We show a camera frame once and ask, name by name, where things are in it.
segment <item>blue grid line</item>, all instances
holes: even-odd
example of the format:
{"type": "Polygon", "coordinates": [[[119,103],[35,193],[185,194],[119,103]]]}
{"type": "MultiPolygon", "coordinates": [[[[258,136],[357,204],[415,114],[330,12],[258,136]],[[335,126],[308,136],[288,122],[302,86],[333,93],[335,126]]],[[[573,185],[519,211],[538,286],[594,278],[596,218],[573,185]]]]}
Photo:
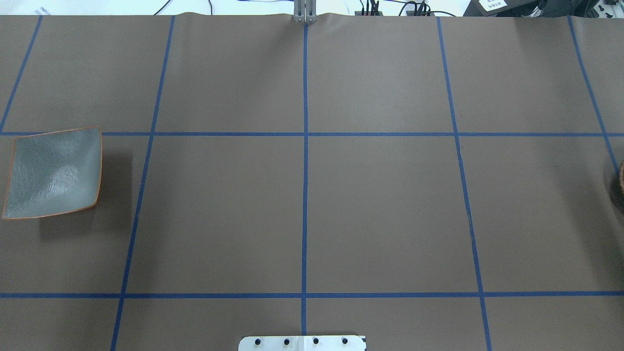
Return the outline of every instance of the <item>blue grid line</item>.
{"type": "Polygon", "coordinates": [[[440,51],[442,52],[442,65],[444,66],[444,79],[446,80],[446,92],[449,97],[449,108],[451,110],[451,121],[453,124],[453,132],[455,133],[455,148],[457,150],[457,161],[459,164],[459,174],[462,179],[462,189],[464,192],[464,205],[466,206],[466,215],[468,216],[468,225],[470,228],[470,241],[472,242],[472,258],[474,261],[474,270],[477,277],[477,288],[479,289],[479,302],[481,304],[481,317],[483,319],[483,329],[485,333],[485,345],[488,351],[492,351],[492,341],[490,339],[490,327],[487,321],[487,310],[485,307],[485,297],[483,295],[483,282],[481,280],[481,269],[479,267],[479,254],[477,253],[477,240],[474,235],[474,225],[472,223],[472,211],[470,210],[470,199],[468,198],[468,187],[466,186],[466,173],[464,172],[464,161],[462,159],[461,145],[459,144],[459,133],[457,130],[457,118],[455,116],[455,105],[453,104],[453,93],[451,90],[451,79],[449,77],[449,68],[446,61],[446,51],[444,50],[444,36],[442,35],[442,23],[440,17],[437,17],[437,32],[440,39],[440,51]]]}
{"type": "Polygon", "coordinates": [[[15,84],[13,84],[13,90],[11,90],[11,95],[9,96],[9,101],[6,103],[6,108],[4,109],[4,114],[2,115],[2,120],[0,121],[0,132],[4,128],[4,124],[6,123],[7,117],[9,117],[9,111],[11,110],[11,104],[13,104],[13,99],[15,98],[15,93],[17,92],[17,86],[19,85],[19,81],[22,79],[22,74],[24,74],[24,69],[26,68],[26,63],[28,62],[28,57],[31,55],[32,47],[35,45],[35,39],[37,39],[37,33],[39,33],[39,28],[41,27],[41,21],[43,20],[43,16],[39,16],[37,20],[37,25],[35,26],[35,31],[32,34],[31,42],[28,44],[28,49],[26,50],[26,55],[24,55],[24,60],[22,61],[22,66],[19,68],[19,72],[17,74],[17,78],[15,79],[15,84]]]}
{"type": "Polygon", "coordinates": [[[147,151],[145,152],[145,163],[143,165],[143,175],[141,176],[141,185],[139,187],[139,198],[137,200],[137,208],[134,213],[134,221],[132,223],[132,233],[130,235],[130,244],[128,246],[128,256],[125,261],[124,279],[121,286],[121,296],[119,297],[119,304],[117,306],[117,316],[115,318],[115,329],[113,330],[113,337],[110,342],[110,351],[114,351],[117,347],[117,337],[119,336],[119,326],[121,324],[122,313],[124,311],[124,295],[128,286],[128,277],[130,274],[130,264],[132,263],[132,254],[134,252],[134,242],[137,236],[137,227],[139,225],[139,214],[141,212],[141,205],[143,201],[143,193],[145,190],[145,180],[147,178],[147,171],[150,164],[150,156],[152,153],[152,145],[154,143],[154,131],[156,130],[156,122],[158,119],[158,109],[160,107],[160,96],[162,94],[162,86],[165,82],[165,73],[167,72],[167,61],[169,58],[169,49],[171,48],[171,38],[173,36],[173,25],[175,24],[175,16],[171,16],[171,23],[169,24],[169,34],[167,36],[167,47],[165,48],[165,57],[162,63],[162,71],[160,73],[160,82],[158,84],[158,93],[156,95],[156,102],[154,104],[154,116],[152,118],[152,130],[150,132],[150,139],[147,143],[147,151]]]}
{"type": "MultiPolygon", "coordinates": [[[[624,290],[493,292],[265,292],[265,293],[127,293],[124,299],[444,299],[480,297],[618,297],[624,290]]],[[[121,294],[3,292],[0,299],[119,299],[121,294]]]]}
{"type": "Polygon", "coordinates": [[[308,25],[303,26],[303,205],[301,214],[301,334],[307,334],[308,292],[308,25]]]}
{"type": "MultiPolygon", "coordinates": [[[[0,132],[0,136],[33,136],[46,132],[0,132]]],[[[224,136],[224,137],[604,137],[603,133],[536,132],[103,132],[103,136],[224,136]]],[[[607,133],[624,137],[624,133],[607,133]]]]}
{"type": "Polygon", "coordinates": [[[609,137],[607,136],[607,128],[605,128],[605,123],[602,121],[602,116],[600,115],[600,110],[598,109],[598,103],[596,102],[596,97],[593,94],[592,85],[589,83],[589,77],[587,76],[587,71],[585,70],[585,64],[583,63],[583,57],[581,56],[581,50],[578,48],[577,34],[574,31],[572,17],[570,16],[568,16],[568,24],[570,25],[570,33],[572,35],[572,41],[574,42],[574,49],[577,52],[578,65],[581,68],[581,72],[583,73],[583,78],[585,80],[585,85],[587,85],[587,91],[589,92],[589,96],[592,99],[593,110],[594,112],[596,112],[596,118],[598,119],[598,123],[600,124],[602,136],[605,138],[605,144],[607,145],[607,150],[609,151],[609,156],[611,157],[611,162],[613,163],[613,169],[615,170],[615,174],[618,174],[618,162],[615,160],[615,154],[613,153],[613,149],[611,148],[611,142],[609,141],[609,137]]]}

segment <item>gray ceramic plate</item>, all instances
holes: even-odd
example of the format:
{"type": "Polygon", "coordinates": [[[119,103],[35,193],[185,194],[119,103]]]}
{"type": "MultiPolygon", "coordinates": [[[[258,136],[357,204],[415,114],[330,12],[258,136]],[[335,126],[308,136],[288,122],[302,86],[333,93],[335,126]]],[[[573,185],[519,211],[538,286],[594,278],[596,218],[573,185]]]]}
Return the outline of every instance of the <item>gray ceramic plate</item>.
{"type": "Polygon", "coordinates": [[[100,127],[19,137],[2,217],[38,218],[92,207],[101,177],[100,127]]]}

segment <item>vertical blue line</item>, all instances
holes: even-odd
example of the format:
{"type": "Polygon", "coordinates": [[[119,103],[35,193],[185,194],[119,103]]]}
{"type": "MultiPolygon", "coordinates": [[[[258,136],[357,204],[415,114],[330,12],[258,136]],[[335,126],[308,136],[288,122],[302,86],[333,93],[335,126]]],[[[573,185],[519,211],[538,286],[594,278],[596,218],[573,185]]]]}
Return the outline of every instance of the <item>vertical blue line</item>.
{"type": "Polygon", "coordinates": [[[301,231],[301,334],[307,334],[308,292],[308,25],[303,26],[303,228],[301,231]]]}
{"type": "Polygon", "coordinates": [[[35,26],[35,31],[32,34],[31,42],[30,44],[28,44],[28,50],[26,50],[26,55],[24,56],[24,60],[22,61],[22,66],[19,68],[17,78],[15,79],[15,84],[13,84],[13,90],[11,90],[9,101],[6,103],[6,108],[4,109],[4,114],[2,115],[2,121],[0,121],[0,132],[2,132],[2,129],[4,128],[4,123],[6,123],[6,119],[7,117],[9,117],[11,104],[13,103],[13,99],[15,98],[15,93],[17,92],[17,86],[19,85],[19,81],[22,79],[22,74],[24,74],[24,69],[26,68],[28,57],[30,57],[31,55],[32,46],[35,45],[35,39],[37,39],[37,33],[39,33],[39,27],[41,27],[42,20],[43,20],[43,16],[39,16],[39,20],[37,21],[37,25],[35,26]]]}
{"type": "Polygon", "coordinates": [[[444,66],[444,79],[446,80],[446,92],[449,97],[449,107],[451,109],[451,121],[453,124],[453,133],[455,134],[455,149],[457,152],[457,161],[459,163],[459,174],[462,179],[462,190],[464,192],[464,205],[468,216],[468,225],[470,228],[470,241],[472,242],[472,260],[474,261],[474,270],[477,276],[477,288],[479,289],[479,302],[481,304],[481,317],[483,319],[483,330],[485,333],[485,345],[488,351],[492,351],[492,342],[490,340],[490,327],[487,321],[487,311],[485,309],[485,297],[483,294],[483,283],[481,281],[481,269],[479,266],[479,255],[477,253],[477,240],[474,236],[474,225],[472,223],[472,211],[470,210],[470,199],[468,198],[468,187],[466,186],[466,173],[464,172],[464,160],[461,153],[461,145],[459,143],[459,131],[457,130],[457,118],[455,116],[455,105],[453,104],[453,93],[451,91],[451,79],[449,78],[449,67],[446,62],[446,51],[444,49],[444,36],[442,35],[442,24],[440,17],[437,17],[437,33],[440,38],[440,50],[442,52],[442,65],[444,66]]]}
{"type": "Polygon", "coordinates": [[[592,99],[593,110],[594,112],[596,112],[596,118],[598,119],[598,124],[600,124],[602,136],[605,138],[605,144],[607,145],[607,150],[609,151],[609,156],[611,157],[611,162],[613,163],[613,168],[615,169],[615,174],[618,174],[620,168],[618,167],[618,162],[615,159],[615,154],[613,153],[613,149],[611,148],[611,142],[609,141],[609,137],[607,136],[607,128],[605,127],[605,123],[602,121],[602,116],[600,115],[600,110],[598,109],[596,97],[593,95],[592,85],[589,83],[589,77],[587,76],[587,71],[585,70],[585,64],[583,63],[583,58],[581,56],[581,50],[578,48],[577,34],[574,31],[574,25],[572,24],[572,18],[570,16],[568,16],[568,24],[570,25],[570,33],[572,34],[574,49],[577,52],[578,64],[581,67],[581,72],[583,73],[585,85],[587,85],[587,91],[589,91],[589,96],[592,99]]]}
{"type": "Polygon", "coordinates": [[[119,326],[121,325],[122,312],[124,311],[125,291],[128,286],[128,277],[130,275],[130,264],[132,263],[132,254],[134,253],[134,242],[137,237],[137,227],[139,226],[139,214],[143,202],[143,193],[145,191],[145,180],[147,179],[147,170],[150,164],[150,156],[152,154],[152,144],[154,143],[154,133],[156,130],[156,121],[158,119],[158,109],[160,107],[160,95],[162,94],[162,86],[165,82],[165,73],[167,72],[167,61],[169,58],[169,49],[171,48],[171,37],[173,35],[173,25],[175,24],[175,16],[171,17],[169,24],[169,34],[167,36],[167,47],[165,48],[165,58],[162,63],[160,72],[160,82],[158,84],[158,93],[156,94],[156,103],[154,105],[154,116],[152,117],[152,128],[150,139],[147,143],[147,151],[145,153],[145,163],[143,164],[143,175],[141,176],[141,185],[139,187],[139,198],[137,199],[137,208],[134,212],[134,221],[132,223],[132,233],[130,234],[130,244],[128,246],[128,256],[125,260],[124,279],[121,285],[121,296],[117,306],[117,317],[115,318],[115,328],[113,329],[113,337],[110,343],[110,350],[117,348],[117,337],[119,336],[119,326]]]}

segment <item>metal clamp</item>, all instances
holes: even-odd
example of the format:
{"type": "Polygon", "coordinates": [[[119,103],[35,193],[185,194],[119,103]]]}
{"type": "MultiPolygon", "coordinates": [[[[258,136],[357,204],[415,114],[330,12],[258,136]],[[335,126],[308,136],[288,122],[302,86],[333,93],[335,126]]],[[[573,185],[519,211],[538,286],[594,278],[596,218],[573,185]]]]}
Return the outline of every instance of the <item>metal clamp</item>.
{"type": "Polygon", "coordinates": [[[316,0],[295,0],[295,22],[316,22],[316,0]]]}

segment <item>white bracket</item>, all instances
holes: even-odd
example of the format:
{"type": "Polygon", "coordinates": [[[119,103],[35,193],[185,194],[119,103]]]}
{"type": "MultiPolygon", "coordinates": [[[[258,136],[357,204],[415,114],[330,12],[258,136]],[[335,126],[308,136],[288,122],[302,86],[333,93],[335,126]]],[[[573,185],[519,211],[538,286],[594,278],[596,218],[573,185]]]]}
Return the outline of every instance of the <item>white bracket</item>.
{"type": "Polygon", "coordinates": [[[295,22],[316,22],[316,0],[295,0],[295,22]]]}
{"type": "Polygon", "coordinates": [[[366,351],[366,337],[358,335],[311,335],[244,337],[238,351],[366,351]]]}

